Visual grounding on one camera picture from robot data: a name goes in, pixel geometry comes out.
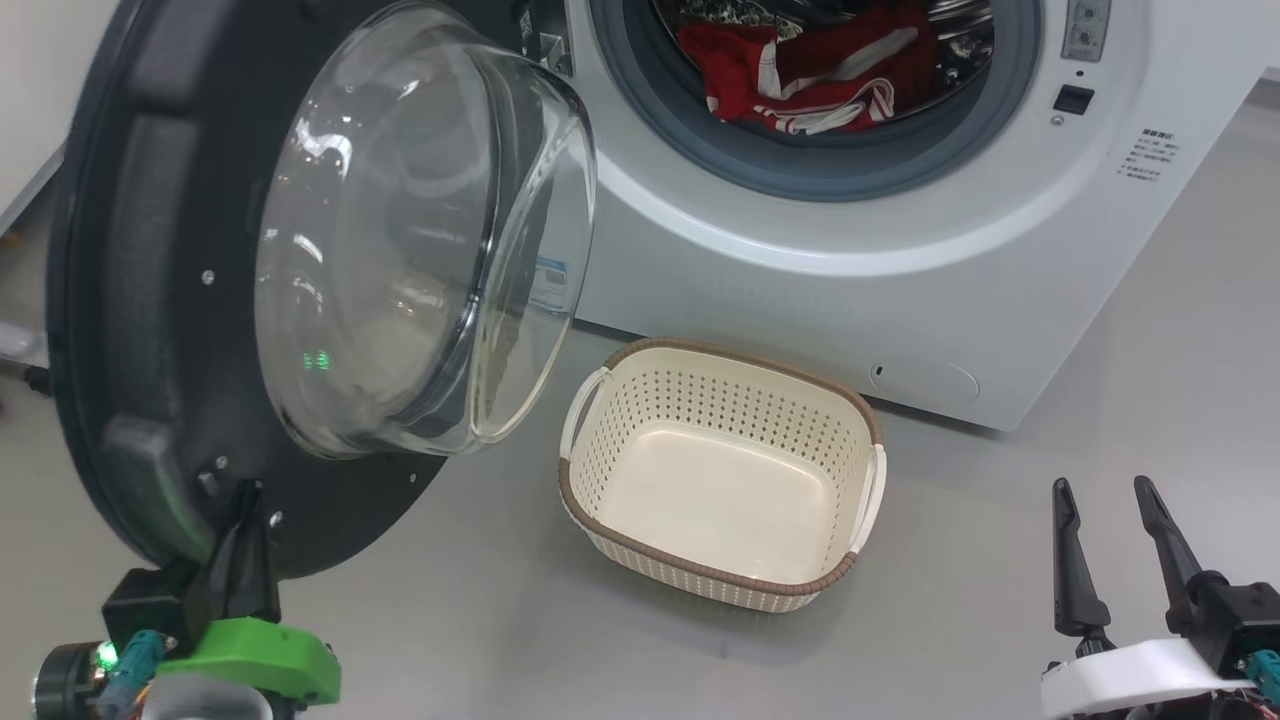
brown basket rim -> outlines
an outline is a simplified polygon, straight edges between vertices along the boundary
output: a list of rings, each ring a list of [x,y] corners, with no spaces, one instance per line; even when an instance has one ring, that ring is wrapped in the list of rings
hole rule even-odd
[[[724,357],[726,360],[736,360],[740,363],[756,365],[760,368],[765,368],[768,370],[782,373],[785,375],[791,375],[796,379],[831,391],[847,400],[863,415],[863,419],[867,421],[867,427],[870,430],[872,443],[883,445],[883,436],[881,432],[879,419],[876,416],[876,411],[872,410],[872,406],[867,402],[867,400],[861,395],[858,395],[856,392],[842,384],[833,383],[828,379],[814,375],[808,370],[796,368],[795,365],[788,365],[786,363],[777,363],[767,357],[760,357],[748,352],[739,352],[736,350],[728,350],[705,342],[659,337],[659,338],[641,340],[627,345],[626,347],[614,352],[613,356],[604,363],[604,366],[608,368],[609,370],[614,370],[623,360],[626,360],[631,355],[635,355],[644,350],[653,350],[659,347],[701,352],[704,355],[714,355],[718,357]],[[836,568],[832,569],[829,573],[822,575],[817,580],[809,583],[797,583],[797,584],[771,583],[768,580],[748,578],[746,575],[739,575],[737,573],[719,570],[709,565],[701,565],[699,562],[694,562],[691,560],[686,560],[677,555],[672,555],[669,552],[658,550],[657,547],[643,543],[630,536],[625,536],[614,530],[613,528],[604,525],[595,518],[588,515],[588,512],[582,509],[581,503],[579,503],[577,498],[573,496],[573,488],[570,482],[570,466],[571,464],[567,457],[559,459],[559,491],[561,491],[561,497],[564,500],[564,507],[568,509],[570,515],[572,515],[573,519],[580,525],[603,538],[607,538],[609,541],[621,544],[622,547],[626,547],[627,550],[639,552],[640,555],[644,555],[658,562],[664,562],[676,569],[685,570],[686,573],[694,573],[695,575],[701,575],[704,578],[710,578],[713,580],[728,583],[731,585],[736,585],[748,591],[771,593],[783,597],[794,597],[794,596],[814,594],[829,588],[832,584],[836,583],[836,580],[845,577],[845,573],[847,573],[849,569],[852,568],[854,562],[858,560],[856,553],[846,552],[845,557],[841,559],[841,561],[836,565]]]

gray floor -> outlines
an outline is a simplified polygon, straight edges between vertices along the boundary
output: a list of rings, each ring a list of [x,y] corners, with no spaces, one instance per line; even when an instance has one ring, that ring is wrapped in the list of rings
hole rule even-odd
[[[1016,433],[886,409],[870,543],[792,615],[634,575],[564,515],[559,424],[617,346],[576,334],[508,442],[451,461],[356,560],[282,588],[285,621],[346,673],[344,702],[307,716],[1038,716],[1039,671],[1073,648],[1051,628],[1052,479],[1075,487],[1119,643],[1165,634],[1134,474],[1203,562],[1280,582],[1277,186],[1280,114],[1247,106]],[[0,254],[0,283],[28,283],[14,265],[36,255]],[[134,560],[82,495],[52,406],[3,377],[0,404],[0,716],[20,717],[44,653],[101,634],[95,607]]]

washing machine door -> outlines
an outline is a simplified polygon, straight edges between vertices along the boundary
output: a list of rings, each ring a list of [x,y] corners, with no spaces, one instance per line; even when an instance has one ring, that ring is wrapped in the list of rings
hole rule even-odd
[[[316,573],[527,414],[595,156],[572,90],[503,47],[520,35],[503,0],[122,3],[68,142],[47,322],[76,466],[141,555],[205,560],[260,480],[280,573]]]

white basket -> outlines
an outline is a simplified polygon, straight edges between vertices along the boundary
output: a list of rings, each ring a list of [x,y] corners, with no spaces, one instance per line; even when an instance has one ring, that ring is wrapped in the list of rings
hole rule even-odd
[[[675,340],[628,345],[579,388],[564,507],[609,559],[767,612],[844,577],[884,496],[879,423],[803,370]]]

laundry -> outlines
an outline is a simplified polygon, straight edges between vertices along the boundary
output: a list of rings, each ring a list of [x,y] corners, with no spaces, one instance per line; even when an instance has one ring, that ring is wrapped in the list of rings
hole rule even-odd
[[[780,40],[774,27],[690,23],[680,46],[703,72],[707,106],[790,135],[860,131],[927,101],[937,36],[914,1]]]

